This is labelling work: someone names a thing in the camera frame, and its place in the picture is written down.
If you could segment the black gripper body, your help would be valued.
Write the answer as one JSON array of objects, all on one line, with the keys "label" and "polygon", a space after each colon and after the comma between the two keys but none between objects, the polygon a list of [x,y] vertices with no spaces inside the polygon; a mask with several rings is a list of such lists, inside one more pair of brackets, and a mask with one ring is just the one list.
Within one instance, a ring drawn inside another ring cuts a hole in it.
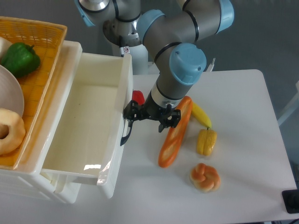
[{"label": "black gripper body", "polygon": [[123,110],[123,117],[126,120],[134,120],[134,122],[145,119],[159,121],[164,128],[175,128],[181,119],[181,112],[179,109],[173,109],[171,104],[162,108],[151,101],[138,105],[131,100]]}]

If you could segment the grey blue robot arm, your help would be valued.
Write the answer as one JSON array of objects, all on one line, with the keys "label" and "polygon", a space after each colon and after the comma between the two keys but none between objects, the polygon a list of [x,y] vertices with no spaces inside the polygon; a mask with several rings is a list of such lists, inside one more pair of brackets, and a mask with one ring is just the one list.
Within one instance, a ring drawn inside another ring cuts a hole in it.
[{"label": "grey blue robot arm", "polygon": [[228,0],[180,0],[181,13],[172,18],[157,9],[142,13],[139,0],[75,4],[85,24],[102,23],[106,38],[119,48],[146,48],[160,74],[145,103],[130,102],[123,117],[129,127],[137,120],[157,120],[160,131],[178,125],[178,104],[206,68],[206,56],[195,43],[230,27],[235,15]]}]

